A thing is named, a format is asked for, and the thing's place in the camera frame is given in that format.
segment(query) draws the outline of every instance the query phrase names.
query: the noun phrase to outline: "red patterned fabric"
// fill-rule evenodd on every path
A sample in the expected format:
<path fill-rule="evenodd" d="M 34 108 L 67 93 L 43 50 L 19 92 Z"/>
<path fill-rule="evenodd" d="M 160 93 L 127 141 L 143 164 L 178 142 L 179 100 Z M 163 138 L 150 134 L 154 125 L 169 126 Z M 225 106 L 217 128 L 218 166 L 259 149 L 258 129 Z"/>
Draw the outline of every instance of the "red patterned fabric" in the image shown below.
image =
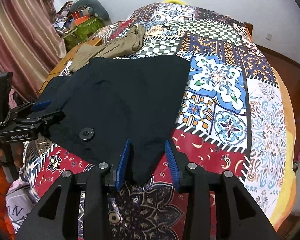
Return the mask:
<path fill-rule="evenodd" d="M 116 38 L 118 34 L 120 34 L 129 24 L 131 23 L 131 20 L 126 20 L 109 38 L 109 40 Z"/>
<path fill-rule="evenodd" d="M 244 155 L 235 152 L 221 150 L 218 146 L 204 142 L 197 135 L 175 130 L 172 136 L 178 151 L 187 153 L 191 162 L 196 162 L 207 171 L 222 173 L 225 170 L 232 171 L 236 176 L 242 175 Z M 92 165 L 66 151 L 61 147 L 54 147 L 49 156 L 42 160 L 42 166 L 38 172 L 34 189 L 39 197 L 48 190 L 52 183 L 65 170 L 71 170 L 73 173 L 79 173 L 88 170 Z M 152 181 L 149 185 L 163 182 L 171 185 L 171 177 L 168 169 L 166 156 L 161 159 L 158 167 L 153 173 Z M 182 239 L 184 223 L 186 219 L 186 210 L 188 204 L 188 194 L 178 194 L 172 190 L 172 198 L 167 203 L 180 211 L 180 217 L 173 221 L 169 229 L 172 229 L 177 238 Z M 216 211 L 214 192 L 210 192 L 211 201 L 211 237 L 216 236 Z"/>

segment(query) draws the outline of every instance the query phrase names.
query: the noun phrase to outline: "pile of items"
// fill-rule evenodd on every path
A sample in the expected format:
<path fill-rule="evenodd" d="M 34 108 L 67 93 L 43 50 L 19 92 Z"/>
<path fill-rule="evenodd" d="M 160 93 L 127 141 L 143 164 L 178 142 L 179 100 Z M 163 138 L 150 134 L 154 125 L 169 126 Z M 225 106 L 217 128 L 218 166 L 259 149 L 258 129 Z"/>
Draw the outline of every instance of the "pile of items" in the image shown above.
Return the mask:
<path fill-rule="evenodd" d="M 68 1 L 56 14 L 53 24 L 66 48 L 85 42 L 98 29 L 111 24 L 107 11 L 97 0 Z"/>

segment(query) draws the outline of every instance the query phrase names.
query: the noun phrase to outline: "paisley pattern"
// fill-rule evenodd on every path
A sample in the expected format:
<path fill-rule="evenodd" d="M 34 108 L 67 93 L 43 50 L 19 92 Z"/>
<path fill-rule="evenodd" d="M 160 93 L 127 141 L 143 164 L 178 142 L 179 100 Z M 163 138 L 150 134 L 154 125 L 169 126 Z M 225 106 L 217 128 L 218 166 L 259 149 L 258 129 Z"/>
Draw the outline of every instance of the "paisley pattern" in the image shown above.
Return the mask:
<path fill-rule="evenodd" d="M 279 89 L 248 79 L 252 147 L 245 187 L 266 215 L 271 215 L 283 181 L 286 127 Z"/>
<path fill-rule="evenodd" d="M 112 239 L 176 239 L 170 227 L 184 213 L 170 205 L 173 194 L 171 184 L 153 183 L 153 178 L 144 188 L 125 182 L 118 193 L 108 195 Z"/>

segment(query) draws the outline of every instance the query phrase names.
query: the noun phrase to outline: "metal screw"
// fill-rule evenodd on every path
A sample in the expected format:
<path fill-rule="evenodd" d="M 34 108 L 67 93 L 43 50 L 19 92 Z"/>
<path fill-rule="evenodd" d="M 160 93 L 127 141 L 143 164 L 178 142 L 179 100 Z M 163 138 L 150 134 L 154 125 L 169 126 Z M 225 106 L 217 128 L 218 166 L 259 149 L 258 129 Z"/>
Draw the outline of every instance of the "metal screw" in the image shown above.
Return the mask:
<path fill-rule="evenodd" d="M 88 141 L 93 137 L 93 134 L 94 134 L 93 129 L 90 127 L 86 127 L 81 130 L 81 132 L 79 133 L 79 137 L 84 141 Z"/>
<path fill-rule="evenodd" d="M 233 173 L 231 171 L 225 171 L 225 176 L 231 178 L 233 176 Z"/>
<path fill-rule="evenodd" d="M 197 164 L 195 164 L 195 163 L 188 163 L 187 166 L 191 170 L 194 170 L 195 168 L 197 168 Z"/>
<path fill-rule="evenodd" d="M 107 168 L 108 167 L 108 163 L 100 163 L 99 164 L 99 168 L 100 169 L 105 169 L 105 168 Z"/>
<path fill-rule="evenodd" d="M 69 177 L 70 175 L 71 175 L 71 171 L 64 171 L 62 173 L 62 176 L 65 177 L 65 178 Z"/>

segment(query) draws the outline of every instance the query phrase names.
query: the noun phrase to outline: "person's hand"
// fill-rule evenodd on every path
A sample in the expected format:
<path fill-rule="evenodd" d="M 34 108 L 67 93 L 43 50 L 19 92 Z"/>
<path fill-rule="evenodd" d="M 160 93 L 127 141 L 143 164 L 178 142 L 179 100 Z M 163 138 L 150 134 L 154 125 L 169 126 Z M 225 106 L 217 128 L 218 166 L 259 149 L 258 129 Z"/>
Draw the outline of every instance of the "person's hand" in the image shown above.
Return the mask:
<path fill-rule="evenodd" d="M 23 143 L 22 142 L 14 143 L 11 145 L 11 149 L 13 149 L 13 151 L 16 153 L 16 155 L 13 156 L 14 165 L 16 165 L 18 168 L 21 168 L 23 166 L 22 153 L 23 150 L 25 149 Z M 0 148 L 0 156 L 2 155 L 3 155 L 3 150 Z"/>

